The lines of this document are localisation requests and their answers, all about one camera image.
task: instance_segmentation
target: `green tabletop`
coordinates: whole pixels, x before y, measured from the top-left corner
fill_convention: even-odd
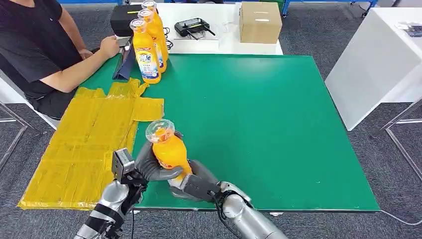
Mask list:
[[[84,86],[98,80],[111,59]],[[141,78],[137,66],[132,77]],[[184,135],[188,158],[206,165],[268,211],[378,211],[318,69],[309,56],[172,54],[145,97],[164,98],[164,118]],[[134,156],[148,123],[139,123]],[[213,209],[149,183],[137,208]]]

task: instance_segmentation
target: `cardboard box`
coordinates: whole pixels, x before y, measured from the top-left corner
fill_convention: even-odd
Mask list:
[[[280,11],[276,2],[242,2],[239,20],[240,42],[275,44],[281,26]]]

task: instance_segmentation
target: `black router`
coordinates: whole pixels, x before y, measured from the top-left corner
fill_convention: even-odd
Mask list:
[[[203,31],[208,31],[215,36],[215,33],[210,30],[210,25],[199,17],[177,22],[174,25],[174,29],[181,37],[189,35],[195,40],[198,40],[198,38],[194,36],[194,33],[200,33]]]

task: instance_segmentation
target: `white table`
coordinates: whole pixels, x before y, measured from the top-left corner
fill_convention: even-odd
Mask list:
[[[355,128],[380,103],[422,97],[422,37],[399,22],[422,22],[422,8],[373,8],[325,80],[347,128]]]
[[[174,44],[170,53],[283,55],[280,41],[276,44],[240,43],[240,7],[239,2],[236,4],[158,3],[157,8],[163,25],[170,28],[168,39]],[[174,30],[174,24],[195,17],[209,23],[218,40],[181,39]]]

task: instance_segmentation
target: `man's hand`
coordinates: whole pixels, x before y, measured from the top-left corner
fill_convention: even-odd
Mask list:
[[[79,55],[81,55],[82,60],[87,59],[88,57],[92,56],[93,53],[89,50],[87,50],[86,48],[79,50]]]
[[[119,50],[116,36],[108,36],[101,41],[99,51],[107,58],[115,56]]]

